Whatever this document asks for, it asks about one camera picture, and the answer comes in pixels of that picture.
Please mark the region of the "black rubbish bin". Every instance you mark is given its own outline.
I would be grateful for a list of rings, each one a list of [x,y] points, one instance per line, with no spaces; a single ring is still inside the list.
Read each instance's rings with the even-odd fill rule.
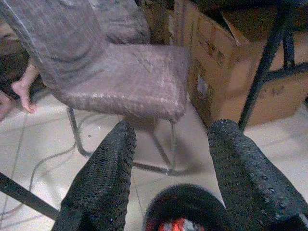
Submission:
[[[162,190],[150,202],[142,231],[158,231],[166,221],[186,218],[205,231],[231,231],[226,208],[206,189],[193,184],[178,184]]]

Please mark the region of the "brown cardboard box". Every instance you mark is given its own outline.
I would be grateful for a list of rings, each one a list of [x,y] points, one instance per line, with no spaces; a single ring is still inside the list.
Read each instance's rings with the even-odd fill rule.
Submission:
[[[206,126],[219,119],[239,123],[282,1],[136,0],[153,33],[163,22],[170,43],[190,52],[188,91]],[[296,10],[293,24],[308,25],[308,6]],[[295,63],[308,62],[308,27],[293,37]],[[270,71],[282,68],[280,44]],[[267,82],[247,125],[292,116],[307,97],[308,71]]]

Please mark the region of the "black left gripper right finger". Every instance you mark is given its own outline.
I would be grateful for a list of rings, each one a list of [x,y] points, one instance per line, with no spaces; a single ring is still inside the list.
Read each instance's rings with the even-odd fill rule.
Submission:
[[[215,121],[207,136],[233,231],[308,231],[308,203],[236,122]]]

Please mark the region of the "person's bare foot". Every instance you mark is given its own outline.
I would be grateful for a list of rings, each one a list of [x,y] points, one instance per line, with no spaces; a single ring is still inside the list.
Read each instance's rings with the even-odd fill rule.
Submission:
[[[29,113],[34,113],[36,110],[36,105],[31,103],[30,100],[30,88],[38,75],[39,70],[32,64],[32,59],[30,59],[23,76],[11,85],[13,92],[19,96],[22,107]],[[14,108],[14,105],[15,100],[0,90],[0,122]]]

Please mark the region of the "black metal bar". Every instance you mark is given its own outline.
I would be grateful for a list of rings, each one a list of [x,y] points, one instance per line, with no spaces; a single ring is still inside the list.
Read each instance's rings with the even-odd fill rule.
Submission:
[[[59,211],[0,172],[0,192],[56,220]]]

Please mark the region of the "black metal table leg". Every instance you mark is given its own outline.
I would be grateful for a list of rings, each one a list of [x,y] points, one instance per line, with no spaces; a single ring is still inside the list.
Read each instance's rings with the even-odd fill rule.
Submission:
[[[308,71],[308,62],[301,64],[295,63],[295,45],[293,37],[294,31],[308,27],[308,25],[294,26],[293,24],[293,17],[296,10],[306,6],[308,6],[308,0],[285,0],[277,4],[277,16],[267,39],[238,123],[241,131],[245,130],[257,102],[260,90],[265,83]],[[270,66],[280,44],[283,45],[283,68],[270,71]]]

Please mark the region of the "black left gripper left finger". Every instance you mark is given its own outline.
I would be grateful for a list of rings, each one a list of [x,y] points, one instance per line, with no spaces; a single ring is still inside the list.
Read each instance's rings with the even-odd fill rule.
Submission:
[[[51,231],[124,231],[135,147],[134,128],[120,121],[77,173]]]

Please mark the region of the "red white trash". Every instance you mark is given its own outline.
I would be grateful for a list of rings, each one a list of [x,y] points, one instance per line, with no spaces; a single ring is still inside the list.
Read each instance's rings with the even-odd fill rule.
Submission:
[[[161,223],[158,231],[204,231],[204,227],[186,218],[179,218]]]

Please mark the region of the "brown woven chair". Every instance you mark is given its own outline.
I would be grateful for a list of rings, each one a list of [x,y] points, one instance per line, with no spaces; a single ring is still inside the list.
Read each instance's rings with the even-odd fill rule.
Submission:
[[[110,43],[89,0],[0,0],[54,97],[67,106],[78,151],[86,157],[74,110],[177,123],[186,111],[189,53],[182,47]]]

